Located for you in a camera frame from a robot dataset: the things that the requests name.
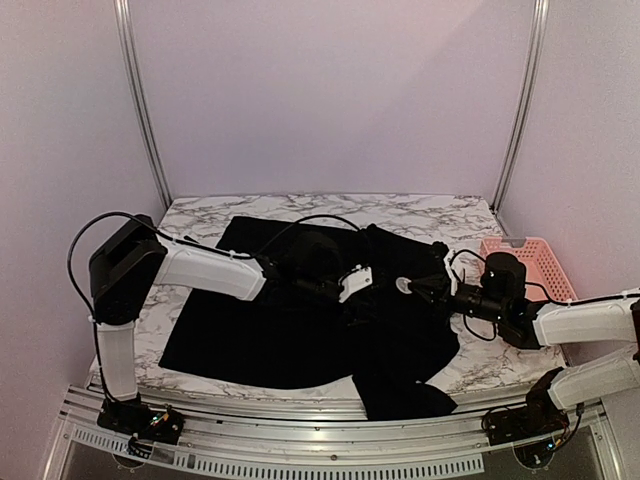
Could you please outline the round orange white brooch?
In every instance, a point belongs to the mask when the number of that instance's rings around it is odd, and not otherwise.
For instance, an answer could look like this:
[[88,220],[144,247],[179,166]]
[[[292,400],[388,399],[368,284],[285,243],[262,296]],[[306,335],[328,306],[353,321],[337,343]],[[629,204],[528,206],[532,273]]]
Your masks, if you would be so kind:
[[406,277],[398,277],[395,281],[396,288],[403,294],[410,295],[412,293],[410,285],[411,280]]

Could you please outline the black t-shirt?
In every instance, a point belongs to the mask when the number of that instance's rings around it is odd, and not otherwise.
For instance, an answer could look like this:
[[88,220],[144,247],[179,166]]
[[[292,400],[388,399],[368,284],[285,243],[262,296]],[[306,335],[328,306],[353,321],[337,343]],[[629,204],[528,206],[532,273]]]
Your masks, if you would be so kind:
[[222,249],[262,250],[280,265],[331,281],[356,265],[370,265],[374,285],[362,295],[375,298],[380,321],[348,327],[344,304],[324,303],[292,288],[277,287],[253,302],[195,290],[159,364],[208,379],[281,390],[350,378],[369,420],[448,415],[455,401],[430,381],[460,348],[450,310],[438,310],[395,285],[398,277],[416,279],[441,271],[432,243],[376,225],[358,232],[236,216],[219,240]]

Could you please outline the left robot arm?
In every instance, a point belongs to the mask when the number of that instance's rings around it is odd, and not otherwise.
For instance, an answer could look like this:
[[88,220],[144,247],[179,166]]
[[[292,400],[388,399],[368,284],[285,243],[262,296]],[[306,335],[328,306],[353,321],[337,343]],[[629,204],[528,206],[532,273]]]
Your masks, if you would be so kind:
[[89,258],[89,289],[77,293],[89,311],[104,396],[111,419],[128,434],[148,426],[139,405],[134,328],[151,288],[182,286],[253,302],[277,287],[328,304],[344,304],[373,287],[373,270],[357,265],[324,280],[255,253],[238,253],[176,238],[144,214],[121,213],[123,224]]

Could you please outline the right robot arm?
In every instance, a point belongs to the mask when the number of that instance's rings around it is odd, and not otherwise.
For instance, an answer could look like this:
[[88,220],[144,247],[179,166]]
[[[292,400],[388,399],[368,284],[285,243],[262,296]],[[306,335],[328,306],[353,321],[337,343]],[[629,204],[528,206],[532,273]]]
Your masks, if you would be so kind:
[[396,287],[418,294],[432,306],[492,323],[506,343],[538,350],[568,343],[604,340],[624,347],[576,367],[547,372],[526,396],[517,427],[537,436],[556,415],[585,401],[635,389],[639,385],[639,292],[636,289],[586,300],[531,301],[526,267],[514,255],[496,252],[484,260],[477,285],[463,282],[445,256],[444,270],[419,279],[400,277]]

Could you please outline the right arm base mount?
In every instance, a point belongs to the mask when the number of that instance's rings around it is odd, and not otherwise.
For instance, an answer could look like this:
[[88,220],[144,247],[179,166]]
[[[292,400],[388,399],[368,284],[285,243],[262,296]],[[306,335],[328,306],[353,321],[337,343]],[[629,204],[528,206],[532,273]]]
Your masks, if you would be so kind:
[[492,446],[561,430],[561,436],[551,443],[550,449],[554,451],[574,436],[584,405],[578,407],[575,426],[571,427],[568,414],[553,403],[549,394],[552,381],[559,373],[560,370],[555,369],[539,379],[526,394],[523,406],[495,408],[485,413],[481,428]]

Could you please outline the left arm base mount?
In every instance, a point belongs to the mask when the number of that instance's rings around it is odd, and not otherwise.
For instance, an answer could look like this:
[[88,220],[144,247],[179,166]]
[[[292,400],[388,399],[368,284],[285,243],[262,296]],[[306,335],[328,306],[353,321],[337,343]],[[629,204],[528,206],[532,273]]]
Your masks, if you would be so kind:
[[139,398],[129,401],[105,399],[97,418],[103,429],[136,440],[176,445],[182,434],[185,417],[171,406],[154,410]]

